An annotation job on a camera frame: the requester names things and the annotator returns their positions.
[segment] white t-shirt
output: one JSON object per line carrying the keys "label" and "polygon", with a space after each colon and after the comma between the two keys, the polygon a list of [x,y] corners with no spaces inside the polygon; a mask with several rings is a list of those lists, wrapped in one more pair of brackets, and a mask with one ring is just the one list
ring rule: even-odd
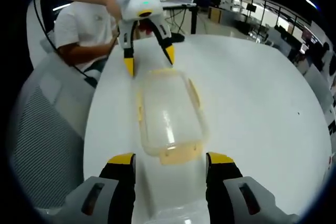
{"label": "white t-shirt", "polygon": [[[116,21],[107,12],[105,6],[73,2],[62,9],[55,22],[55,44],[59,48],[64,45],[78,43],[90,47],[104,45],[111,41]],[[77,65],[85,71],[93,62]]]}

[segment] office chair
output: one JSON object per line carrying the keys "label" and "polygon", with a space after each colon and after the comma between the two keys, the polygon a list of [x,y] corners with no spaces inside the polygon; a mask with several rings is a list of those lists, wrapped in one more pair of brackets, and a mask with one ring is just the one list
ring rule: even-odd
{"label": "office chair", "polygon": [[7,153],[36,208],[56,208],[83,182],[83,137],[94,89],[57,55],[23,85],[10,117]]}
{"label": "office chair", "polygon": [[281,39],[279,43],[279,51],[288,58],[291,50],[292,47],[285,40]]}
{"label": "office chair", "polygon": [[281,33],[274,28],[270,28],[267,32],[267,39],[265,40],[264,44],[269,46],[274,46],[280,44],[281,41]]}
{"label": "office chair", "polygon": [[305,79],[316,95],[322,111],[325,114],[333,103],[333,96],[330,92],[329,85],[320,71],[312,64],[305,74]]}

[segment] ceiling light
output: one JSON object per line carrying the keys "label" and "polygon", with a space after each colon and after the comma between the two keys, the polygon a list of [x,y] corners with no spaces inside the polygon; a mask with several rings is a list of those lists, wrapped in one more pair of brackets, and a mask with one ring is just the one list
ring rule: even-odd
{"label": "ceiling light", "polygon": [[318,9],[317,6],[310,0],[306,0],[308,4],[312,5],[315,9]]}
{"label": "ceiling light", "polygon": [[69,6],[69,5],[70,5],[70,4],[61,5],[61,6],[58,6],[58,7],[54,8],[54,9],[52,9],[52,10],[59,10],[59,9],[64,8],[64,7],[67,7],[67,6]]}

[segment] table leg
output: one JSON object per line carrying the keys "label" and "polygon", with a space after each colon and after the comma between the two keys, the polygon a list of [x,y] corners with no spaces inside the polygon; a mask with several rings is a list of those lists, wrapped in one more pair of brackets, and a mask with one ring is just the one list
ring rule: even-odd
{"label": "table leg", "polygon": [[198,7],[190,8],[191,11],[191,34],[196,34]]}

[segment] mesh chair back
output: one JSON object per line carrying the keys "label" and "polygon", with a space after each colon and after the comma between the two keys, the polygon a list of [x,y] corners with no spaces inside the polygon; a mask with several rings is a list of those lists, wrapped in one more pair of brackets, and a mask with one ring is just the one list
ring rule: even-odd
{"label": "mesh chair back", "polygon": [[11,118],[7,141],[13,169],[38,208],[61,206],[83,182],[83,137],[79,123],[71,122],[76,116],[68,115],[71,109],[68,113],[64,110],[74,108],[72,112],[76,112],[89,107],[93,91],[81,92],[91,97],[77,99],[73,92],[78,89],[73,87],[71,92],[76,82],[72,78],[88,86],[87,91],[92,87],[71,71],[60,59],[43,60],[25,82]]}

